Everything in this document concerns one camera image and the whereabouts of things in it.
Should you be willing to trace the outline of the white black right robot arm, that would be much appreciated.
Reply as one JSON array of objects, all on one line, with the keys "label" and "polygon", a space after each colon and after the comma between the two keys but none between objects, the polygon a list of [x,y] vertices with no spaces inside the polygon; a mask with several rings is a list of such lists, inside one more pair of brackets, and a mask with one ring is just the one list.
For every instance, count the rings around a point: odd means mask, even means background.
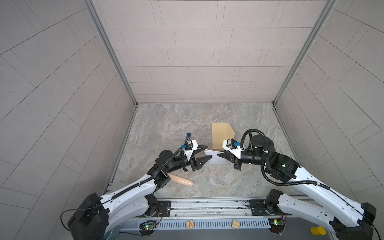
[{"label": "white black right robot arm", "polygon": [[276,152],[274,143],[258,130],[246,131],[250,137],[223,141],[219,157],[240,170],[242,164],[258,165],[266,181],[278,187],[294,187],[316,204],[295,200],[280,190],[272,189],[261,207],[271,215],[294,215],[329,230],[339,240],[371,240],[377,209],[369,203],[358,203],[327,186],[292,158]]}]

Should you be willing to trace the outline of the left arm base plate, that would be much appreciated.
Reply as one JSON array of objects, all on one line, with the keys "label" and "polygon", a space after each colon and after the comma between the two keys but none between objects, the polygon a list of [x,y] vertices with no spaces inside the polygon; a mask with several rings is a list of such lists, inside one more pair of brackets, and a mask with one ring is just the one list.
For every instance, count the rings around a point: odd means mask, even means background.
[{"label": "left arm base plate", "polygon": [[157,203],[150,203],[149,208],[144,213],[147,218],[155,218],[162,215],[162,217],[169,217],[171,211],[171,201],[158,201]]}]

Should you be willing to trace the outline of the white letter blue border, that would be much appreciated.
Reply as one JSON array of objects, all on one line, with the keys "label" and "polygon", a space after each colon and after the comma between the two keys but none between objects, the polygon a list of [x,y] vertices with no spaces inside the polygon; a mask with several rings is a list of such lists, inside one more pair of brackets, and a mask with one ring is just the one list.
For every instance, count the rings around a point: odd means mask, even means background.
[{"label": "white letter blue border", "polygon": [[218,154],[221,154],[222,152],[213,151],[213,150],[205,150],[206,156],[211,156],[209,159],[210,165],[223,165],[226,164],[228,161],[222,157],[219,157]]}]

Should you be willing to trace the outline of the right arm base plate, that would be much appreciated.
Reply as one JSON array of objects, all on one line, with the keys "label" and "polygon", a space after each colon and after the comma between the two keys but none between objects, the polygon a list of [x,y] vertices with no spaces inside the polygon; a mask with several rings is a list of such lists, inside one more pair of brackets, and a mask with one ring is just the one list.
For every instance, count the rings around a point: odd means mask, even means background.
[{"label": "right arm base plate", "polygon": [[275,203],[266,200],[249,200],[245,206],[251,209],[253,216],[282,216],[283,212]]}]

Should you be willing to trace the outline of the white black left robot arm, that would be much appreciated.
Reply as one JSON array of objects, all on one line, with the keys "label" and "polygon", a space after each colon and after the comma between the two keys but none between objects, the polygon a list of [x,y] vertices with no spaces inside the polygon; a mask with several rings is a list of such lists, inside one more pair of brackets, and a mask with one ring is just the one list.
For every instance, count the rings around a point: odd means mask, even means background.
[{"label": "white black left robot arm", "polygon": [[191,167],[193,171],[211,159],[197,158],[196,154],[207,146],[188,147],[182,145],[175,152],[164,150],[153,167],[134,183],[109,194],[90,194],[63,226],[74,240],[102,240],[113,228],[126,220],[139,216],[152,216],[158,208],[154,192],[163,188],[170,180],[169,173]]}]

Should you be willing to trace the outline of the yellow paper envelope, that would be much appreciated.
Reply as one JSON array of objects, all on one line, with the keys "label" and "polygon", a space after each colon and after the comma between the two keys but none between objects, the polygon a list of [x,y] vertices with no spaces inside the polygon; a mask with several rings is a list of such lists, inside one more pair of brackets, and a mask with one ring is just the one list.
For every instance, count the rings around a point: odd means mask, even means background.
[{"label": "yellow paper envelope", "polygon": [[213,150],[223,150],[223,142],[235,138],[235,132],[229,123],[212,123]]}]

